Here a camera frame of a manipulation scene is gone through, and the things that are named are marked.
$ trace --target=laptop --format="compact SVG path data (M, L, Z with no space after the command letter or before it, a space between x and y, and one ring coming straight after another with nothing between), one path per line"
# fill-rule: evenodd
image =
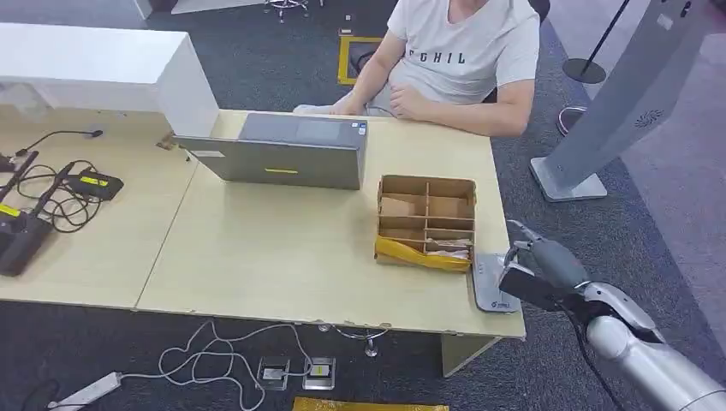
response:
M365 120L250 113L236 140L174 140L226 181L358 190L367 137Z

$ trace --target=desk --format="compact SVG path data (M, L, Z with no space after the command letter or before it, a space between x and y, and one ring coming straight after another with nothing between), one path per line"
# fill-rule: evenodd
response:
M170 131L160 115L54 110L44 125L17 125L8 110L0 152L55 129L102 128L96 140L48 139L36 164L84 158L126 186L82 231L53 235L20 277L0 277L0 299L438 333L445 376L500 338L525 336L521 313L476 308L470 276L373 259L383 174L475 180L477 248L506 251L486 138L369 118L364 187L348 192L223 182L155 147ZM212 135L236 137L246 117L222 110Z
M234 139L246 116L222 110L212 136ZM200 166L137 308L440 333L444 375L500 337L524 337L521 313L475 306L470 276L373 259L384 174L475 180L477 249L507 250L489 139L390 118L368 121L359 192L227 183Z
M83 158L126 185L78 233L52 234L21 276L0 276L0 299L134 308L196 163L186 162L178 150L155 147L170 131L160 115L53 110L44 124L18 123L19 117L12 107L0 106L3 154L53 130L102 128L105 134L94 140L76 134L50 137L37 147L35 164L59 170ZM0 175L0 185L8 178ZM27 191L40 194L50 185L38 182L29 182ZM15 191L4 202L15 208L34 205Z

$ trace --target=cardboard box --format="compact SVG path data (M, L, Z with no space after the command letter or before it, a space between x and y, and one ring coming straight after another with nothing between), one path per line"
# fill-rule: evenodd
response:
M476 185L470 180L383 176L378 184L378 236L419 253L474 250ZM411 263L377 250L376 261Z

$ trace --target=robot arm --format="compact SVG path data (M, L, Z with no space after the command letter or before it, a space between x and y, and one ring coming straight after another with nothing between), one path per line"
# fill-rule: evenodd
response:
M499 288L547 311L568 311L586 330L595 352L612 361L651 403L667 411L726 410L726 390L672 349L651 317L618 288L593 282L562 244L523 224L529 241L516 241L504 260ZM526 250L542 277L513 262Z

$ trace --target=desk leg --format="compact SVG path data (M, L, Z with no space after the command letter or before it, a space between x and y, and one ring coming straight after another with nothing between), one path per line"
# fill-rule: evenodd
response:
M496 344L500 337L441 335L441 362L444 377L451 377L471 360Z

